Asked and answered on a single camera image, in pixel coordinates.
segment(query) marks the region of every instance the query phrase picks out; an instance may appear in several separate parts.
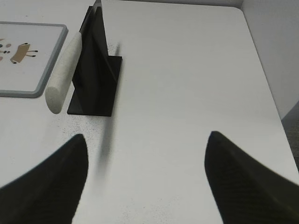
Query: white table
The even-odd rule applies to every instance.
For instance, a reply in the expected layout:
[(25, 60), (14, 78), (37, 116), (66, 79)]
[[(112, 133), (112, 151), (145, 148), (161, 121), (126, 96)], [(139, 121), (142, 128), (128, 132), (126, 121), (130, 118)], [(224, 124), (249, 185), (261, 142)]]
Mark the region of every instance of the white table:
[[(0, 0), (0, 21), (64, 23), (67, 44), (92, 4)], [(219, 224), (204, 171), (212, 130), (299, 183), (240, 10), (114, 0), (103, 8), (110, 52), (119, 44), (123, 56), (113, 117), (67, 115), (73, 87), (59, 115), (44, 96), (0, 98), (0, 186), (83, 133), (90, 168), (74, 224)]]

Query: cartoon animal sticker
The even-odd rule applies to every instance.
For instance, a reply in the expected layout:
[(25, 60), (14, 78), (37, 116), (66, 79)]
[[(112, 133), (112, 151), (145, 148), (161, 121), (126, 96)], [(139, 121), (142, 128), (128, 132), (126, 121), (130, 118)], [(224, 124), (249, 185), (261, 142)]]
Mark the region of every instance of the cartoon animal sticker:
[[(9, 48), (11, 47), (11, 44), (8, 43), (5, 45), (6, 48)], [(35, 57), (36, 55), (28, 55), (27, 53), (28, 52), (38, 52), (37, 50), (29, 50), (30, 48), (30, 44), (28, 43), (23, 43), (21, 45), (18, 46), (18, 49), (16, 51), (16, 53), (14, 54), (14, 56), (12, 56), (10, 58), (10, 61), (13, 63), (13, 64), (17, 64), (17, 63), (20, 63), (25, 56), (28, 56), (28, 57)], [(9, 54), (10, 51), (9, 50), (0, 50), (0, 53), (4, 53), (4, 54)]]
[(28, 52), (38, 52), (37, 50), (29, 50), (30, 44), (23, 43), (18, 46), (17, 52), (11, 57), (10, 61), (14, 64), (20, 63), (25, 56), (35, 57), (36, 55), (27, 55)]

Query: brown cartoon figure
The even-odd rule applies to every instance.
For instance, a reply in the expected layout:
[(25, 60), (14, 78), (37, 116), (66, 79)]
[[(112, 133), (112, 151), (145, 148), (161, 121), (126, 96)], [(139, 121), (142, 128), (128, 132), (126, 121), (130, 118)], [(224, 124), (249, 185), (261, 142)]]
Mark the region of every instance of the brown cartoon figure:
[(18, 46), (17, 52), (12, 56), (10, 61), (14, 64), (20, 63), (25, 56), (28, 57), (35, 57), (36, 55), (27, 55), (28, 52), (38, 52), (37, 50), (29, 50), (30, 44), (28, 43), (23, 43)]

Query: black stand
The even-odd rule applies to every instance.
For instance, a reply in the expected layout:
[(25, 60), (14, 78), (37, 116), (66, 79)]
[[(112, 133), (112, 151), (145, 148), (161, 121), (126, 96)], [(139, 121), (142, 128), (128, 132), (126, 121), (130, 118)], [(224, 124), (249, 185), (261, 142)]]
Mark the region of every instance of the black stand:
[(68, 114), (108, 116), (113, 110), (122, 57), (109, 56), (101, 7), (88, 8), (80, 32), (82, 52)]

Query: white cylinder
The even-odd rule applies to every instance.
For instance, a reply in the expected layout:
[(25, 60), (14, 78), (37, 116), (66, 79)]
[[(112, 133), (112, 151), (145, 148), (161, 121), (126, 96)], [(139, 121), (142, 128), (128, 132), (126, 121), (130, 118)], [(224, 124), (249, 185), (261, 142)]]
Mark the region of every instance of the white cylinder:
[(78, 32), (56, 63), (45, 91), (46, 103), (52, 113), (61, 112), (81, 51), (82, 35)]

